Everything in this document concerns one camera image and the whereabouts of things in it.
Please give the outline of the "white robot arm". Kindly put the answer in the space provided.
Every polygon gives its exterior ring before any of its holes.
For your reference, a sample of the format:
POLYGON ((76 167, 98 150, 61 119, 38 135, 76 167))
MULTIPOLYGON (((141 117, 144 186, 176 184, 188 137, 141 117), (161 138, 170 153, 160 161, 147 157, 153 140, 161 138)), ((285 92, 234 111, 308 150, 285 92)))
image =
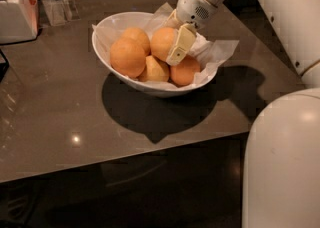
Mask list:
MULTIPOLYGON (((178 0, 178 64, 224 0, 178 0)), ((320 0, 258 0, 305 87, 270 103, 248 136, 242 228, 320 228, 320 0)))

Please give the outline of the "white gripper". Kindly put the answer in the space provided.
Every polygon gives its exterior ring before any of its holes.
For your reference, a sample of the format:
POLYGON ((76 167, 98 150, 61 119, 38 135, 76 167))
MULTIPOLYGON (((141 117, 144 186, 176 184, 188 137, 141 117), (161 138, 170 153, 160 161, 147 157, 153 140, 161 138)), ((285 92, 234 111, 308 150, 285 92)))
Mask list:
POLYGON ((163 22, 164 27, 175 29, 185 23, 179 28, 168 53, 166 62, 170 66, 178 65, 186 57, 196 40, 196 29, 203 28, 216 12, 217 8, 207 0, 178 0, 176 10, 163 22))

